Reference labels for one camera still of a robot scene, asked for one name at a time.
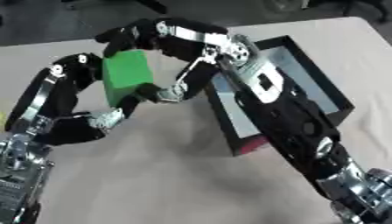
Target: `gray floor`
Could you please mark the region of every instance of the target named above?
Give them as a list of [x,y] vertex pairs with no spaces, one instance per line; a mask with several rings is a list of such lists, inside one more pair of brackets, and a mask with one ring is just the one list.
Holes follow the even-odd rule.
[[[254,25],[315,18],[338,17],[341,8],[335,3],[295,13],[266,10],[263,0],[161,0],[171,16],[197,19],[217,25]],[[392,10],[392,1],[386,4]],[[67,10],[60,0],[19,0],[0,6],[4,26],[0,28],[0,46],[43,43],[70,39],[88,39],[105,29],[126,25],[137,18],[155,18],[157,13],[133,1],[84,2],[78,10]],[[378,12],[358,5],[353,16],[363,17],[392,43],[392,22],[376,24]]]

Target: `green cube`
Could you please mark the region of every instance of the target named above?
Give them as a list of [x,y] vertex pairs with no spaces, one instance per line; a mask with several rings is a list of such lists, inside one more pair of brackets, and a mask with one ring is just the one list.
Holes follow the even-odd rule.
[[144,52],[118,52],[103,63],[103,85],[110,107],[115,107],[125,96],[132,94],[143,83],[152,83],[152,74]]

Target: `robotic hand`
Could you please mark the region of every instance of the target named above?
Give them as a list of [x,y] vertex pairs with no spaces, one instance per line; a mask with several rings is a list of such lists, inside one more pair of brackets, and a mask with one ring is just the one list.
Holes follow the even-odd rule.
[[168,88],[144,84],[136,91],[153,102],[177,103],[194,97],[220,71],[218,58],[226,55],[244,64],[249,52],[228,30],[183,18],[140,19],[125,27],[115,28],[95,37],[107,43],[105,57],[129,49],[161,50],[166,56],[189,62]]
[[67,56],[42,69],[19,98],[0,142],[0,223],[35,223],[54,166],[51,145],[102,138],[139,103],[130,95],[107,112],[73,112],[77,94],[102,78],[101,68],[92,53]]
[[392,174],[363,171],[340,144],[340,133],[319,106],[242,35],[181,18],[142,19],[96,37],[105,56],[132,48],[161,49],[190,64],[169,88],[146,84],[138,93],[153,102],[195,96],[219,71],[238,105],[272,146],[330,200],[344,223],[392,223]]

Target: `black box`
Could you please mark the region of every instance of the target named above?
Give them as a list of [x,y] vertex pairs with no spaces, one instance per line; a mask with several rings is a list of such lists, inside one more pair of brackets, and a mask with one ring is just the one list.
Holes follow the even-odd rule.
[[[354,105],[289,37],[282,36],[255,43],[262,54],[288,74],[338,126]],[[268,141],[236,105],[226,79],[217,74],[206,87],[206,95],[234,156],[246,154]]]

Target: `white table surface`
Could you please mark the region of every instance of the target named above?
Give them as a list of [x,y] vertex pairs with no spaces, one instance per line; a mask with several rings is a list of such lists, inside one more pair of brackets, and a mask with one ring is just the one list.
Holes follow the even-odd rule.
[[[392,170],[392,48],[349,17],[234,27],[253,40],[290,35],[356,106],[339,127],[365,169]],[[0,48],[0,111],[9,112],[37,71],[71,53],[99,53],[92,40]],[[184,63],[149,52],[156,80],[171,83]],[[106,107],[102,86],[79,109]],[[206,97],[144,104],[110,136],[55,149],[40,224],[332,224],[329,203],[272,148],[227,152]]]

